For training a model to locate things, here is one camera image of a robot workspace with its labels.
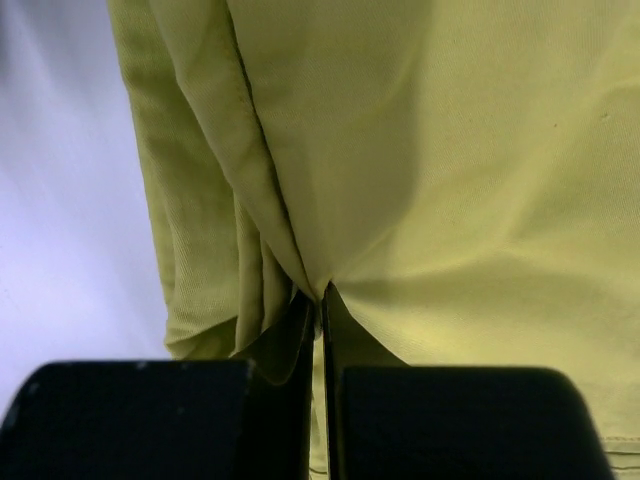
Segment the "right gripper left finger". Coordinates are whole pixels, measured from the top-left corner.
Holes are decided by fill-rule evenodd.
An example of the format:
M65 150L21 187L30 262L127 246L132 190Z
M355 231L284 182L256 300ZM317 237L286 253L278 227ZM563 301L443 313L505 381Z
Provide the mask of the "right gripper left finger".
M313 307L219 361L61 361L1 426L5 479L305 479Z

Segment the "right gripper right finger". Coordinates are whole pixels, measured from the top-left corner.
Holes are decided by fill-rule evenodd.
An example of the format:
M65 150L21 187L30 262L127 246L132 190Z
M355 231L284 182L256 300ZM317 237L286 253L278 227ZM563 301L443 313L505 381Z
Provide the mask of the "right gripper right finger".
M333 479L609 479L586 403L548 368L410 366L321 304Z

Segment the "yellow-green trousers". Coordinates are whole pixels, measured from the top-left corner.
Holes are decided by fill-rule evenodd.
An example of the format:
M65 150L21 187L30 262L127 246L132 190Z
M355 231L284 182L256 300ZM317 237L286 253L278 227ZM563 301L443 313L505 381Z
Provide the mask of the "yellow-green trousers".
M557 369L639 475L635 1L112 1L165 344L335 287L410 364Z

